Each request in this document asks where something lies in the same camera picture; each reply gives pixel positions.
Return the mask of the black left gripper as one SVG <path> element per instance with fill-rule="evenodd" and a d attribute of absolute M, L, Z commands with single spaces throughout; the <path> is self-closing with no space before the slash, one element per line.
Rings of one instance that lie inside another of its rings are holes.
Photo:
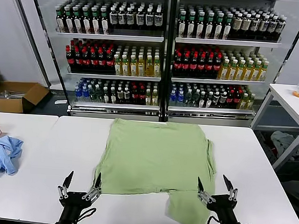
<path fill-rule="evenodd" d="M 101 194 L 101 173 L 99 173 L 94 185 L 88 193 L 68 192 L 74 171 L 64 179 L 62 185 L 57 186 L 59 202 L 63 206 L 57 224 L 77 224 L 79 216 L 84 209 L 87 209 L 95 202 Z"/>

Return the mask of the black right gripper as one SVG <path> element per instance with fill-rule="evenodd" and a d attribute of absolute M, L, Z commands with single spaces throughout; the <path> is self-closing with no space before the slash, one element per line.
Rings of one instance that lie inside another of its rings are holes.
<path fill-rule="evenodd" d="M 217 214 L 217 218 L 220 224 L 240 224 L 234 214 L 233 209 L 237 205 L 238 188 L 234 188 L 231 181 L 223 175 L 223 179 L 226 188 L 229 192 L 221 195 L 210 195 L 203 188 L 202 182 L 198 179 L 198 197 L 206 204 L 206 207 L 210 211 L 214 211 Z"/>

